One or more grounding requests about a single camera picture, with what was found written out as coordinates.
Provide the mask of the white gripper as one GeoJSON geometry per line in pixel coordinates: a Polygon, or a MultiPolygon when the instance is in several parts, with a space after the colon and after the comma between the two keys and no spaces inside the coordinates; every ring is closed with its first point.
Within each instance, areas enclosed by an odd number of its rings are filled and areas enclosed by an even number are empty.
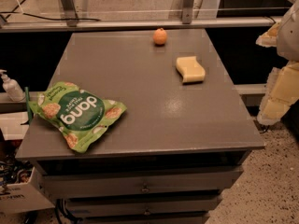
{"type": "Polygon", "coordinates": [[[257,120],[265,126],[274,125],[299,100],[299,0],[280,23],[258,36],[256,44],[265,48],[277,46],[279,56],[295,61],[288,62],[281,69],[274,67],[267,79],[257,120]]]}

